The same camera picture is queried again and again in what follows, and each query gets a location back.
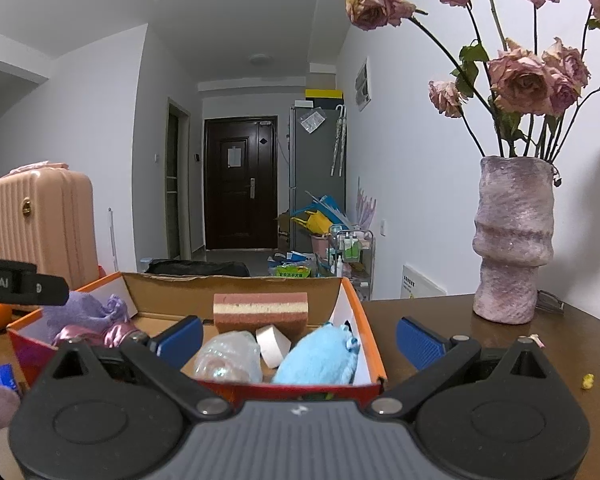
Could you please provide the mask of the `dark entrance door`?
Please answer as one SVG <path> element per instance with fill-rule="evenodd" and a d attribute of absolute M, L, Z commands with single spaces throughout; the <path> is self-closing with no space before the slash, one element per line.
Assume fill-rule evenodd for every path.
<path fill-rule="evenodd" d="M 204 244 L 209 250 L 277 243 L 277 119 L 204 122 Z"/>

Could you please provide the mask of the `metal trolley with bottles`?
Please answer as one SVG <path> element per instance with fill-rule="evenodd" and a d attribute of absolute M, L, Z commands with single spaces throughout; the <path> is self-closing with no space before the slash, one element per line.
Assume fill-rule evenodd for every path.
<path fill-rule="evenodd" d="M 329 231 L 327 261 L 333 274 L 348 278 L 358 298 L 372 299 L 376 238 L 371 230 L 333 226 Z"/>

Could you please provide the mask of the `pink layered sponge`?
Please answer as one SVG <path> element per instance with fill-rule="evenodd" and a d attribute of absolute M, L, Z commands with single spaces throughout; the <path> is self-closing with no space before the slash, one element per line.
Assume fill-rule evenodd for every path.
<path fill-rule="evenodd" d="M 255 333 L 273 325 L 290 340 L 297 339 L 309 321 L 306 292 L 250 292 L 215 294 L 213 324 L 219 333 L 245 330 Z"/>

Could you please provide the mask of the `black bag on floor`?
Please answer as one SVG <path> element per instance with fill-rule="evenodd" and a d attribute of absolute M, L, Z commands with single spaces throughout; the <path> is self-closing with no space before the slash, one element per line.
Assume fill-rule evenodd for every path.
<path fill-rule="evenodd" d="M 154 259 L 148 264 L 146 274 L 169 276 L 229 276 L 249 278 L 250 272 L 242 262 L 205 262 L 178 259 Z"/>

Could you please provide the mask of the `pink ribbed suitcase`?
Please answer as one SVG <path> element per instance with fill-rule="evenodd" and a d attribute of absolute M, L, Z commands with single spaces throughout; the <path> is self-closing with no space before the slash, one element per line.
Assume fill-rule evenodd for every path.
<path fill-rule="evenodd" d="M 0 177 L 0 259 L 32 263 L 72 290 L 97 280 L 90 178 L 60 162 Z"/>

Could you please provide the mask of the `dried pink rose bouquet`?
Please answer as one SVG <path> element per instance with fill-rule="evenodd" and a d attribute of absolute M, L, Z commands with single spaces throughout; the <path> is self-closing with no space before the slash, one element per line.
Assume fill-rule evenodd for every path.
<path fill-rule="evenodd" d="M 430 81 L 428 96 L 440 115 L 461 119 L 480 154 L 486 156 L 464 112 L 465 104 L 477 99 L 493 120 L 498 150 L 516 157 L 517 143 L 524 144 L 521 156 L 532 156 L 548 164 L 555 162 L 573 129 L 584 104 L 600 93 L 600 88 L 585 92 L 591 73 L 584 62 L 586 40 L 590 30 L 600 30 L 600 0 L 588 0 L 588 15 L 583 26 L 580 47 L 567 47 L 556 37 L 542 52 L 539 48 L 539 10 L 545 3 L 560 0 L 526 0 L 532 5 L 532 49 L 505 37 L 495 0 L 489 0 L 491 15 L 501 50 L 491 56 L 486 52 L 475 18 L 474 0 L 439 0 L 452 8 L 467 11 L 475 38 L 454 55 L 417 18 L 427 15 L 408 0 L 346 0 L 350 23 L 370 32 L 381 27 L 399 27 L 410 22 L 421 30 L 449 59 L 454 67 L 453 80 Z M 489 93 L 477 89 L 482 67 Z"/>

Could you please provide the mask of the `clear plastic bag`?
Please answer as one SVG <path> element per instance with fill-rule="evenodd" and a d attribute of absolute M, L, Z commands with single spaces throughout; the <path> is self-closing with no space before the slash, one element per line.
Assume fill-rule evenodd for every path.
<path fill-rule="evenodd" d="M 227 332 L 214 336 L 197 352 L 194 378 L 207 382 L 262 382 L 260 346 L 252 333 Z"/>

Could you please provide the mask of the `lavender knit pouch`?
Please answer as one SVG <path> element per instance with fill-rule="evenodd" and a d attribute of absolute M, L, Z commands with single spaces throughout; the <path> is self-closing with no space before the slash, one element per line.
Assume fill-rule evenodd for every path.
<path fill-rule="evenodd" d="M 129 322 L 126 302 L 118 295 L 100 301 L 89 292 L 70 292 L 63 306 L 43 306 L 47 336 L 55 339 L 66 326 L 79 326 L 94 333 L 105 333 L 109 327 Z"/>

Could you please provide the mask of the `orange red cardboard box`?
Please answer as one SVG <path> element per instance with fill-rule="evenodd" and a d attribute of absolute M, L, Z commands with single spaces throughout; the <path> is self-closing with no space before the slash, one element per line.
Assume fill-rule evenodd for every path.
<path fill-rule="evenodd" d="M 88 284 L 80 291 L 88 292 L 100 301 L 106 301 L 112 295 L 120 297 L 134 315 L 136 326 L 151 336 L 187 315 L 196 315 L 204 322 L 204 340 L 218 333 L 212 324 L 212 304 L 216 294 L 305 292 L 309 303 L 308 330 L 326 322 L 348 323 L 361 344 L 358 368 L 351 385 L 287 387 L 209 382 L 207 386 L 235 406 L 247 400 L 299 400 L 320 396 L 327 400 L 355 400 L 366 405 L 384 390 L 384 363 L 362 304 L 346 278 L 194 278 L 118 272 Z"/>

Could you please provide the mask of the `light blue plush toy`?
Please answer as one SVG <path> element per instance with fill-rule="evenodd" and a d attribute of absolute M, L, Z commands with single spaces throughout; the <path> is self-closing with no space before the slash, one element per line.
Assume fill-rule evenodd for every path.
<path fill-rule="evenodd" d="M 361 344 L 348 323 L 326 323 L 299 340 L 272 379 L 285 386 L 345 386 L 358 367 Z"/>

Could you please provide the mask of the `purple textured vase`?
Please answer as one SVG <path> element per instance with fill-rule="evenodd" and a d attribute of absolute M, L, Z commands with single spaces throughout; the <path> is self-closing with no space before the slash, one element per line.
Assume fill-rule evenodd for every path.
<path fill-rule="evenodd" d="M 536 157 L 488 156 L 480 169 L 474 312 L 494 323 L 527 324 L 538 301 L 539 268 L 554 256 L 553 167 Z"/>

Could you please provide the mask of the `white foam roll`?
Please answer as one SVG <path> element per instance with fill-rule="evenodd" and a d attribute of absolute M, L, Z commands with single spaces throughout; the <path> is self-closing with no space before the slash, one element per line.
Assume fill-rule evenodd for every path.
<path fill-rule="evenodd" d="M 291 341 L 275 325 L 258 328 L 256 341 L 262 360 L 272 370 L 282 364 L 291 349 Z"/>

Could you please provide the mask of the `grey refrigerator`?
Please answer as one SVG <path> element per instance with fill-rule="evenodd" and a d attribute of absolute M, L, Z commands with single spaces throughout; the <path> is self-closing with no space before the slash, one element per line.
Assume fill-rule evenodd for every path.
<path fill-rule="evenodd" d="M 314 198 L 331 197 L 346 210 L 346 170 L 339 173 L 339 159 L 332 172 L 336 146 L 338 110 L 294 106 L 289 117 L 289 212 L 306 218 L 304 211 L 316 206 Z"/>

